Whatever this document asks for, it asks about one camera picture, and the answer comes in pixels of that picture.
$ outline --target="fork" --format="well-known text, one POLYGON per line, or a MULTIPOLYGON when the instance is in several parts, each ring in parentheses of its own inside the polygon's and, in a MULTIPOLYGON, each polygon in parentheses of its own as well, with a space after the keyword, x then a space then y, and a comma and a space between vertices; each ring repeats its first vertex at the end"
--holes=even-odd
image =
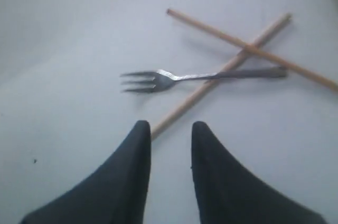
POLYGON ((121 77, 142 77, 141 80, 123 81, 122 84, 140 85, 140 88, 129 88, 123 92, 154 93, 172 88, 179 81, 185 80, 219 80, 245 78, 284 78, 287 76, 285 67, 270 67, 258 70, 233 70, 218 73, 191 74, 176 76, 165 70, 140 71, 123 73, 121 77))

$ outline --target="chopstick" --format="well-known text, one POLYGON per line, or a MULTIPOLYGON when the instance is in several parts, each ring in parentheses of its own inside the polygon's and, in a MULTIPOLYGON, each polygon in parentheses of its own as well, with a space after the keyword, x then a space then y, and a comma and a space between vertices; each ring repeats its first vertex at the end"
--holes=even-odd
MULTIPOLYGON (((262 46, 268 42, 278 31, 280 31, 291 19, 291 14, 281 16, 275 23, 267 27, 257 38, 254 39, 252 45, 262 46)), ((249 57, 245 50, 240 51, 228 63, 226 63, 221 72, 230 71, 240 66, 249 57)), ((181 104, 179 104, 172 112, 166 115, 152 130, 152 141, 154 141, 164 130, 187 112, 194 104, 202 99, 210 90, 219 84, 219 80, 209 80, 198 87, 190 96, 188 96, 181 104)))
POLYGON ((333 91, 338 91, 338 84, 335 83, 333 80, 330 80, 324 76, 321 76, 317 73, 314 73, 308 69, 305 69, 297 64, 294 64, 292 62, 289 62, 285 59, 282 59, 270 52, 266 52, 266 51, 262 51, 258 48, 256 48, 254 45, 252 44, 248 44, 244 41, 242 41, 241 39, 239 38, 235 38, 229 34, 226 34, 220 30, 217 30, 215 29, 214 27, 211 27, 211 26, 208 26, 202 22, 199 22, 197 20, 194 20, 192 18, 190 18, 189 16, 185 15, 185 14, 182 14, 178 11, 175 11, 175 10, 172 10, 172 9, 168 9, 167 10, 167 14, 174 17, 174 18, 177 18, 179 19, 180 21, 188 24, 188 25, 191 25, 199 30, 203 30, 209 34, 212 34, 220 39, 223 39, 235 46, 238 46, 238 47, 241 47, 243 48, 244 50, 248 51, 248 52, 251 52, 253 54, 256 54, 262 58, 265 58, 271 62, 274 62, 274 63, 277 63, 281 66, 285 66, 286 68, 288 68, 289 70, 291 71, 294 71, 310 80, 313 80, 319 84, 322 84, 328 88, 330 88, 331 90, 333 91))

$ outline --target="white floor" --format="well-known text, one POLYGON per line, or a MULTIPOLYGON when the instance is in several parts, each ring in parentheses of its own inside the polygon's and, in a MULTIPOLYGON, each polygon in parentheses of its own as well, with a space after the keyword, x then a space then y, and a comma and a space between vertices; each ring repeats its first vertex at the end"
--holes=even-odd
MULTIPOLYGON (((0 223, 18 223, 93 172, 138 119, 155 125, 198 85, 122 94, 119 75, 213 72, 238 49, 174 21, 168 7, 338 81, 334 0, 0 0, 0 223)), ((245 67, 269 64, 251 59, 245 67)), ((145 223, 199 223, 191 125, 209 124, 268 184, 338 222, 337 95, 290 74, 224 83, 153 144, 145 223)))

